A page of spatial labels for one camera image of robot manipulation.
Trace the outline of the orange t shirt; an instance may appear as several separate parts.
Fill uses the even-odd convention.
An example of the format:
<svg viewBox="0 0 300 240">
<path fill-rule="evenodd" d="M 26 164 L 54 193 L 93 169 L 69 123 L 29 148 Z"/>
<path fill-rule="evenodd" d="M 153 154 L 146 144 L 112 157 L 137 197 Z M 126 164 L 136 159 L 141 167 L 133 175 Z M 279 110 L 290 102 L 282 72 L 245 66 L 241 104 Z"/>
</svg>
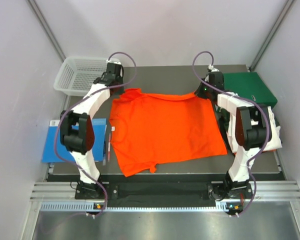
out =
<svg viewBox="0 0 300 240">
<path fill-rule="evenodd" d="M 127 89 L 112 101 L 111 145 L 125 177 L 157 165 L 228 153 L 208 99 Z"/>
</svg>

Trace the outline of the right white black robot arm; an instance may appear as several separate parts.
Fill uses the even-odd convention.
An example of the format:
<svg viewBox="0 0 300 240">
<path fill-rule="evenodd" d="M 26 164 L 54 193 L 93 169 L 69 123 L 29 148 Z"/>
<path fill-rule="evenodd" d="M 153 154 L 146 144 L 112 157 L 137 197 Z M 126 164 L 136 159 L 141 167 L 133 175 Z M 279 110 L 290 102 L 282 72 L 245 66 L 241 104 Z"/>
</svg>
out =
<svg viewBox="0 0 300 240">
<path fill-rule="evenodd" d="M 238 149 L 223 185 L 224 194 L 235 198 L 248 185 L 251 170 L 248 163 L 253 163 L 272 138 L 268 106 L 257 104 L 234 92 L 226 92 L 224 75 L 218 70 L 208 71 L 206 77 L 201 79 L 195 95 L 210 100 L 235 117 L 234 137 Z"/>
</svg>

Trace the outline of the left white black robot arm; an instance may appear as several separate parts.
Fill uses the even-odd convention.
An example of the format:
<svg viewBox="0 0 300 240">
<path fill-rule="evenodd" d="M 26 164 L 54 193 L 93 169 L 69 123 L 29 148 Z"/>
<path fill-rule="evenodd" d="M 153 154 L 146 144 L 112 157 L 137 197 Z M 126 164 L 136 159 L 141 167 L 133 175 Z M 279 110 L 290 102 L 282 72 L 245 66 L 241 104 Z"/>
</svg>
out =
<svg viewBox="0 0 300 240">
<path fill-rule="evenodd" d="M 79 170 L 80 181 L 86 184 L 86 192 L 92 198 L 99 198 L 104 187 L 97 180 L 100 171 L 95 165 L 93 145 L 95 133 L 92 119 L 101 105 L 112 94 L 122 88 L 124 70 L 119 61 L 107 62 L 105 72 L 97 77 L 82 101 L 65 114 L 60 125 L 60 143 L 71 154 Z"/>
</svg>

